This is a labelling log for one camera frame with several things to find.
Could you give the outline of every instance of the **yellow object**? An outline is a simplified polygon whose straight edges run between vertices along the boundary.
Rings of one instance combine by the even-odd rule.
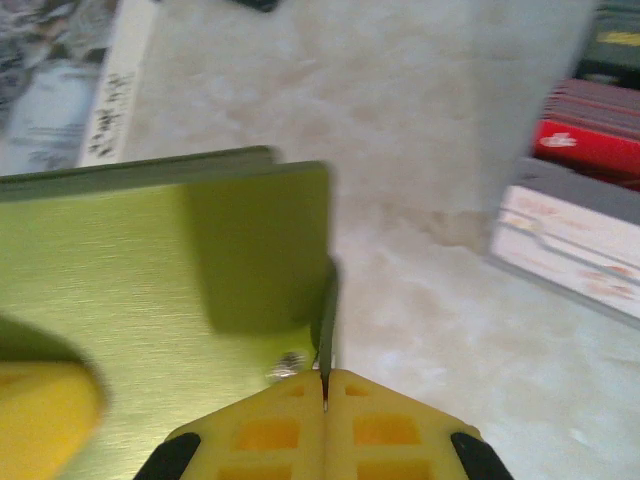
[[[186,453],[159,447],[136,479],[471,478],[451,435],[481,437],[457,418],[344,370],[331,371],[328,411],[323,404],[319,372],[298,374],[174,431],[165,448],[189,435],[200,443]],[[154,473],[180,463],[171,475]]]
[[[73,363],[0,363],[0,479],[49,480],[88,440],[104,400]]]

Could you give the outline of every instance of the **red book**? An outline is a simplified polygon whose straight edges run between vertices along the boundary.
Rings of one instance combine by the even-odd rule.
[[[543,159],[640,175],[640,141],[611,133],[540,120],[533,149]]]

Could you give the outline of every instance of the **white marble surface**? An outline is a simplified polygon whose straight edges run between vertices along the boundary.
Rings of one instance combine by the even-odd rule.
[[[125,158],[330,159],[343,365],[477,425],[517,480],[636,479],[640,332],[482,259],[592,5],[169,0]]]

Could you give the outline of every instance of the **marble floor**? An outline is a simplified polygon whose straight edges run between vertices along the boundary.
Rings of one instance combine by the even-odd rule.
[[[124,158],[331,160],[342,365],[477,425],[517,480],[635,479],[640,331],[483,260],[593,4],[168,0]]]

